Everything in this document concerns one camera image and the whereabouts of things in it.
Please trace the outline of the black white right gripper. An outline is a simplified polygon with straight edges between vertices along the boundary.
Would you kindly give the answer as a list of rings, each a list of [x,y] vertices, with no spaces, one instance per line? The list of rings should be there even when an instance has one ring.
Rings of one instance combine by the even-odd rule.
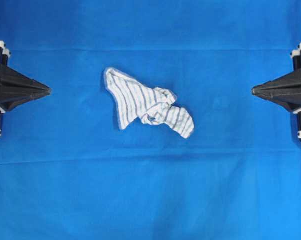
[[[275,103],[297,117],[298,139],[301,141],[301,91],[266,91],[301,88],[301,44],[291,52],[294,71],[252,88],[252,95]]]

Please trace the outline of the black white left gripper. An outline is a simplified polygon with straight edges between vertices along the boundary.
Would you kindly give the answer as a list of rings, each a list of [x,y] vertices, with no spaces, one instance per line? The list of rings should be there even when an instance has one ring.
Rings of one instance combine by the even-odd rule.
[[[51,90],[46,85],[30,79],[7,67],[11,52],[0,41],[0,86],[15,86],[22,88],[0,88],[0,136],[2,133],[3,116],[14,108],[49,96]]]

